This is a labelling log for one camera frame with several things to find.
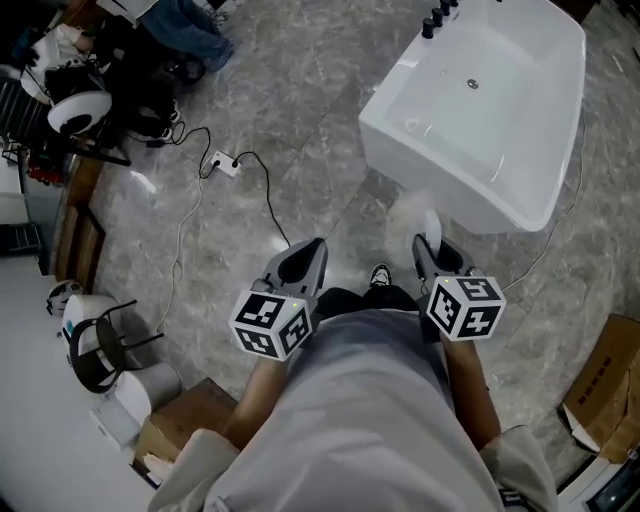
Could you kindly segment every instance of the black faucet handle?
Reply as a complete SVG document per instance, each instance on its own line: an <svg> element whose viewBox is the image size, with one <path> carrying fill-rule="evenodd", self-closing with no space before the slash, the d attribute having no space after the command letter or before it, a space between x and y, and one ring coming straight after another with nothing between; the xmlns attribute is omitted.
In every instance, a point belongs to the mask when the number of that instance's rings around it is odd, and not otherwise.
<svg viewBox="0 0 640 512"><path fill-rule="evenodd" d="M444 18L444 12L442 12L442 9L440 9L440 7L434 7L431 10L431 14L432 14L433 22L435 23L436 27L441 27L442 18Z"/></svg>
<svg viewBox="0 0 640 512"><path fill-rule="evenodd" d="M440 9L445 16L451 14L451 0L440 0Z"/></svg>
<svg viewBox="0 0 640 512"><path fill-rule="evenodd" d="M433 29L436 24L431 18L425 18L422 20L422 37L425 39L433 39Z"/></svg>

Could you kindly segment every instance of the electrical cable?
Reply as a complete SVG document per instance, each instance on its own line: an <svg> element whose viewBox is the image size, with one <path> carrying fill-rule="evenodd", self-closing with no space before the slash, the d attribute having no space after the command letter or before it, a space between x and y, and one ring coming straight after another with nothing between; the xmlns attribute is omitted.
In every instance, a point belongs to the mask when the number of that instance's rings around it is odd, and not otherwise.
<svg viewBox="0 0 640 512"><path fill-rule="evenodd" d="M583 132L582 132L582 148L580 149L580 178L579 178L579 181L578 181L578 190L576 191L576 197L573 200L573 204L571 205L571 208L569 208L569 211L567 211L567 213L565 213L563 215L563 217L560 220L558 220L558 222L555 223L555 225L553 226L553 229L551 230L551 234L549 235L549 238L547 239L547 243L545 244L544 248L542 249L542 252L533 261L533 263L531 264L529 269L522 276L520 276L518 279L516 279L515 281L512 281L507 286L505 286L502 289L503 292L507 291L512 286L518 284L520 281L525 279L532 272L534 267L538 264L538 262L546 254L547 249L549 248L549 245L551 244L551 239L553 238L553 235L556 232L556 228L562 222L564 222L569 217L569 215L571 215L571 212L573 212L573 210L575 209L576 205L578 204L578 200L580 199L580 192L582 191L582 178L583 178L583 175L584 175L584 149L585 149L586 143L587 143L587 121L586 121L586 119L584 117L584 110L582 111L582 124L583 124Z"/></svg>
<svg viewBox="0 0 640 512"><path fill-rule="evenodd" d="M176 240L176 252L175 252L175 257L173 258L173 261L171 263L171 292L169 294L169 300L167 302L167 307L165 308L164 313L162 314L162 317L160 318L160 321L158 322L158 325L155 328L156 334L160 332L160 328L164 324L165 320L167 319L167 316L169 315L169 312L171 311L171 306L173 305L173 298L174 298L175 292L176 292L176 283L182 279L182 276L184 274L184 268L183 268L182 262L181 262L181 256L182 256L182 228L184 227L185 223L193 216L193 214L196 213L196 211L198 210L198 208L200 208L200 205L202 204L202 193L203 193L202 182L204 180L208 179L217 169L217 166L214 165L211 168L211 170L209 172L207 172L206 174L204 174L202 172L204 167L205 167L205 161L206 161L207 153L209 152L209 149L211 148L211 132L210 132L209 128L207 128L206 126L200 126L198 128L194 128L192 130L186 131L186 124L184 123L184 121L179 121L178 123L176 123L176 125L174 127L174 130L178 127L178 125L180 125L180 127L182 129L181 132L180 132L180 135L178 135L176 137L175 132L174 132L172 137L171 137L171 141L170 142L166 142L163 145L180 146L181 144L185 143L185 141L189 138L189 136L192 133L196 133L198 131L204 131L207 134L207 147L206 147L205 151L202 153L202 157L200 158L200 165L198 167L198 200L196 201L196 204L191 209L191 211L189 211L189 213L180 221L180 224L178 224L178 237L177 237L177 240ZM143 140L138 139L138 138L136 138L136 137L134 137L134 136L132 136L131 134L128 134L128 133L126 133L126 135L128 137L131 137L133 140L136 140L138 142L146 144L147 147L161 147L161 146L150 146L149 145L148 142L154 142L154 141L143 141ZM245 156L245 155L253 155L255 157L255 159L258 160L258 162L260 163L262 168L264 169L265 176L266 176L266 181L267 181L267 192L266 192L267 205L269 206L269 212L271 213L271 218L273 219L273 222L275 223L276 227L280 231L280 234L282 235L282 237L287 242L287 245L289 247L291 247L291 242L287 238L287 235L285 234L284 230L282 229L282 226L280 225L280 223L276 219L275 213L273 211L273 206L271 205L271 180L270 180L270 176L269 176L269 169L264 164L262 159L258 156L257 153L255 153L253 151L245 151L243 153L240 153L234 159L232 165L234 167L237 166L239 161L240 161L240 158Z"/></svg>
<svg viewBox="0 0 640 512"><path fill-rule="evenodd" d="M255 157L255 159L260 162L260 165L262 166L262 168L264 169L265 172L265 176L267 178L267 205L269 206L269 212L271 213L271 218L273 219L273 222L275 223L276 227L278 228L278 230L280 231L280 234L282 235L282 238L285 239L285 241L287 242L287 245L289 247L291 247L291 242L289 242L289 239L287 238L287 235L284 234L284 230L282 229L282 226L280 225L280 223L278 222L278 219L276 219L276 215L275 213L273 213L273 206L271 206L271 183L269 180L269 169L267 169L267 166L264 165L264 162L260 159L260 157L254 153L253 151L245 151L243 153L240 153L235 160L233 161L233 163L231 165L233 165L234 167L238 164L238 161L240 160L240 157L244 156L244 155L253 155Z"/></svg>
<svg viewBox="0 0 640 512"><path fill-rule="evenodd" d="M158 325L156 326L156 330L155 330L156 334L160 332L160 327L162 327L162 324L164 323L164 321L167 319L167 316L169 315L169 311L171 310L171 304L173 303L173 296L176 293L176 283L182 279L182 275L184 274L182 262L180 261L180 256L182 252L182 244L181 244L182 227L184 226L184 223L187 222L194 213L196 213L196 211L198 210L198 208L200 208L200 205L202 204L203 179L206 179L206 178L202 178L202 166L201 166L200 169L198 170L198 201L196 202L196 205L191 209L189 213L187 213L187 215L184 217L184 219L180 221L180 224L178 225L178 239L176 240L176 255L173 258L173 262L171 263L171 293L169 294L169 301L167 302L167 307L164 310L164 313L162 314L162 318L160 318ZM180 271L180 274L176 277L177 270Z"/></svg>
<svg viewBox="0 0 640 512"><path fill-rule="evenodd" d="M53 102L53 98L51 98L51 95L45 90L45 88L43 88L43 86L40 85L40 83L38 83L36 77L31 74L31 71L29 71L27 67L24 68L24 72L31 77L31 80L33 80L33 82L38 86L38 89L40 89L42 94L44 94L49 101Z"/></svg>

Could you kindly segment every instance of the sleeve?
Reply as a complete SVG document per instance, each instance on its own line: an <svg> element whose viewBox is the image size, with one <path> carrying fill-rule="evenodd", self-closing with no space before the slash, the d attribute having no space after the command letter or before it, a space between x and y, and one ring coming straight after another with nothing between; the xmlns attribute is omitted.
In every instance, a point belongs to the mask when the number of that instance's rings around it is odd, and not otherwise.
<svg viewBox="0 0 640 512"><path fill-rule="evenodd" d="M507 509L509 503L505 500L515 491L533 510L558 510L558 496L551 471L527 427L519 426L502 433L480 450L480 456L501 489Z"/></svg>
<svg viewBox="0 0 640 512"><path fill-rule="evenodd" d="M55 28L56 37L59 39L63 39L69 41L70 44L76 44L80 36L82 35L82 30L75 27L70 27L69 25L58 25Z"/></svg>
<svg viewBox="0 0 640 512"><path fill-rule="evenodd" d="M238 456L227 439L197 430L174 463L168 478L151 498L148 512L201 511L214 482Z"/></svg>

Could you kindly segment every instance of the black pants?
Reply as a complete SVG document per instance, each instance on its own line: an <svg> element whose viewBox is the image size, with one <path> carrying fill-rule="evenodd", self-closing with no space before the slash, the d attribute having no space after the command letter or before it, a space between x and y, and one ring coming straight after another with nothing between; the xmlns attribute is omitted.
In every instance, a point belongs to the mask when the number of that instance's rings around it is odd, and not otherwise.
<svg viewBox="0 0 640 512"><path fill-rule="evenodd" d="M364 309L400 309L418 311L418 304L399 286L372 286L364 296L343 288L330 288L318 299L315 312L323 318Z"/></svg>
<svg viewBox="0 0 640 512"><path fill-rule="evenodd" d="M173 113L173 91L164 83L151 80L158 67L157 43L144 29L129 33L126 44L118 44L119 34L124 30L117 23L110 31L100 34L101 46L106 54L113 47L126 48L122 61L115 60L104 75L107 91L113 97L113 119L116 125L147 137L160 137L171 127L169 117ZM141 107L147 107L155 116L145 116Z"/></svg>

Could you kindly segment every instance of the white cable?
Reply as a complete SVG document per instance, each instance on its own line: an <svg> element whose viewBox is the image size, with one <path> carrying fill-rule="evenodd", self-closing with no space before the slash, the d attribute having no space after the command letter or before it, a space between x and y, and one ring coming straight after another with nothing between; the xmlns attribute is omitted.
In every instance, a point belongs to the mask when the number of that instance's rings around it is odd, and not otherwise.
<svg viewBox="0 0 640 512"><path fill-rule="evenodd" d="M573 200L573 204L571 205L571 208L569 208L569 211L567 213L565 213L564 216L558 222L556 222L555 226L553 226L553 229L551 230L551 234L549 235L549 239L547 240L547 243L545 244L544 249L542 249L542 253L540 253L540 256L538 256L534 260L534 262L529 267L529 270L527 270L521 277L519 277L515 281L513 281L510 284L508 284L507 286L505 286L502 289L502 291L506 291L509 288L511 288L512 286L518 284L520 281L525 279L531 273L533 268L537 265L537 263L546 254L547 249L549 248L549 245L551 244L551 239L553 238L553 234L556 232L556 228L562 222L564 222L567 219L567 217L569 217L569 215L571 215L571 212L574 210L574 208L578 204L578 199L580 198L580 192L581 192L581 189L582 189L582 175L584 174L584 148L585 148L586 143L587 143L587 121L586 121L586 119L584 117L584 110L582 112L582 123L583 123L583 126L584 126L584 130L583 130L583 134L582 134L582 148L580 149L580 178L579 178L579 181L578 181L578 190L576 191L576 198Z"/></svg>
<svg viewBox="0 0 640 512"><path fill-rule="evenodd" d="M162 327L162 324L166 320L167 315L169 314L169 311L171 310L171 303L173 302L173 296L174 296L174 294L176 292L176 283L182 279L183 269L182 269L182 263L180 262L180 253L182 252L182 244L181 244L181 241L182 241L181 240L182 239L182 226L184 226L184 223L187 222L187 220L189 220L189 218L194 213L196 213L198 208L200 208L200 204L202 203L202 178L200 176L202 175L202 169L204 169L204 166L207 165L207 162L208 162L208 160L205 160L205 163L202 165L202 167L200 169L198 169L198 202L193 207L193 209L187 214L187 216L180 221L180 224L178 225L178 240L176 242L176 257L173 259L173 263L171 264L171 294L169 295L169 302L167 303L167 309L164 310L164 314L162 315L162 318L160 319L160 321L158 322L158 325L156 326L156 331L155 331L156 334L158 334L160 332L160 327ZM180 270L180 275L178 277L176 277L176 270L177 269Z"/></svg>

